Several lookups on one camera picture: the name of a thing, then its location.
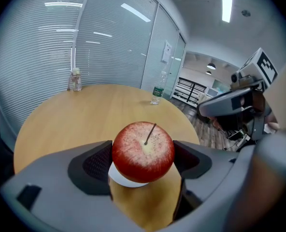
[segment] black metal rack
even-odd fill
[[[196,107],[199,95],[205,93],[206,88],[204,85],[179,77],[173,97]]]

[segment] window blind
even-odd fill
[[[155,0],[88,0],[76,41],[82,84],[140,87]]]
[[[0,17],[0,107],[18,133],[27,116],[67,89],[83,0],[12,0]]]
[[[165,12],[163,7],[159,6],[148,49],[141,89],[153,91],[155,82],[159,77],[160,72],[166,71],[168,74],[172,63],[172,58],[174,56],[178,35],[179,30],[177,26]],[[165,41],[168,41],[172,46],[171,57],[167,64],[161,62]]]

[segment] small clear bottle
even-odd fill
[[[81,73],[79,68],[73,68],[71,71],[71,81],[74,91],[82,90]]]
[[[167,73],[162,71],[157,82],[156,82],[156,85],[154,87],[151,104],[153,104],[153,105],[159,104],[160,98],[163,95],[163,90],[164,90],[164,87],[166,85],[166,82],[167,82]]]

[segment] apple stem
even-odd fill
[[[147,136],[147,139],[146,139],[146,142],[144,143],[144,145],[147,145],[147,141],[148,141],[150,135],[152,134],[153,129],[155,128],[155,126],[156,126],[156,123],[154,124],[153,128],[152,128],[151,131],[149,132],[149,134],[148,134],[148,136]]]

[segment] table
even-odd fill
[[[152,105],[151,97],[150,92],[122,85],[86,86],[51,97],[29,115],[18,134],[15,172],[46,154],[114,140],[135,121],[157,123],[173,140],[199,144],[193,126],[177,107],[163,98],[159,105]],[[165,176],[142,188],[126,188],[110,180],[114,203],[147,231],[172,222],[180,184],[174,165]]]

